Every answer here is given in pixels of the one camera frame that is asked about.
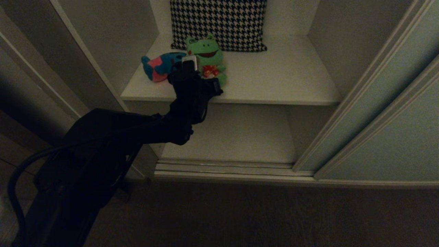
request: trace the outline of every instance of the white shelf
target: white shelf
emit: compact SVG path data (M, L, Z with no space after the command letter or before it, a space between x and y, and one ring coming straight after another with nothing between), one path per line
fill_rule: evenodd
M295 148L285 106L210 104L183 146L166 144L161 159L292 163Z
M147 56L172 51L171 34L160 34ZM334 105L341 96L306 36L264 36L268 51L224 52L227 83L218 103ZM121 95L123 100L173 101L167 81L151 82L139 65Z

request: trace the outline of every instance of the houndstooth pillow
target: houndstooth pillow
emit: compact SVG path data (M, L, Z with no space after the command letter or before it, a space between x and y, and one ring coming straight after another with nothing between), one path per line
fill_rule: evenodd
M173 43L212 33L223 51L266 51L262 26L267 0L171 0Z

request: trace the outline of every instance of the brown carpet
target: brown carpet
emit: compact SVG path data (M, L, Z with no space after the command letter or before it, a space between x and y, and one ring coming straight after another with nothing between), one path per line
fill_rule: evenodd
M101 210L85 246L439 246L437 190L155 182Z

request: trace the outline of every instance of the pink and blue plush toy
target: pink and blue plush toy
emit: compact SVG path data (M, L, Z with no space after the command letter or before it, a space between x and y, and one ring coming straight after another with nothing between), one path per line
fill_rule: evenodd
M183 52L165 53L152 60L143 56L143 70L153 82L163 81L168 77L168 74L176 69L174 64L181 62L181 59L184 56L186 56L186 53Z

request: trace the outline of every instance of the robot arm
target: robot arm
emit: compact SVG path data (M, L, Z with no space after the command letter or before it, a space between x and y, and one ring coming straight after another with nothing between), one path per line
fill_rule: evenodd
M40 168L34 179L38 194L13 246L82 246L142 145L183 145L193 133L192 125L204 120L208 101L223 92L218 80L201 79L195 67L186 61L169 75L176 100L164 116L95 109L79 119L63 144L96 140L54 152Z

